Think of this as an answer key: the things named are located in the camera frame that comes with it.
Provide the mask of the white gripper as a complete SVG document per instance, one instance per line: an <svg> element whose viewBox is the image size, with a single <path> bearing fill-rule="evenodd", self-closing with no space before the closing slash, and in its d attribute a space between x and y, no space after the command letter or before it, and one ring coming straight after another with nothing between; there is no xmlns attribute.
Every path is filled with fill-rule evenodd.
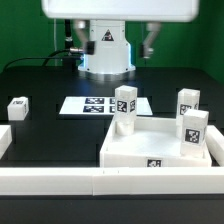
<svg viewBox="0 0 224 224"><path fill-rule="evenodd" d="M147 24L148 35L140 45L140 57L149 59L160 22L190 22L199 12L200 0L41 0L48 18L79 19L73 22L83 52L95 53L95 42L85 34L83 20L158 21Z"/></svg>

